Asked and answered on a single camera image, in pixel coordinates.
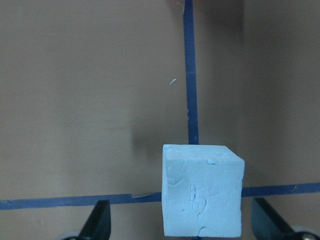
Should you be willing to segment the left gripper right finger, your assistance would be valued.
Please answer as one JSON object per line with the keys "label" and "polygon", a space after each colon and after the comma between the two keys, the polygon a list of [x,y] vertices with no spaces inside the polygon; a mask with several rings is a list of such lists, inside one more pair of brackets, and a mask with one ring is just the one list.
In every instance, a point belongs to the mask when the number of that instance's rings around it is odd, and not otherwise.
{"label": "left gripper right finger", "polygon": [[257,240],[294,240],[296,233],[262,197],[252,199],[251,229]]}

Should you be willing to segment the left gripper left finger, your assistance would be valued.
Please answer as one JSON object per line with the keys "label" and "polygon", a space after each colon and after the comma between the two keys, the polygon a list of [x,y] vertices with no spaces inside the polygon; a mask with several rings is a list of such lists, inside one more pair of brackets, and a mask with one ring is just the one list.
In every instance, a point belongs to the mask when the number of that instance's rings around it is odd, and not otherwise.
{"label": "left gripper left finger", "polygon": [[111,209],[108,200],[99,200],[80,231],[78,240],[108,240],[111,236]]}

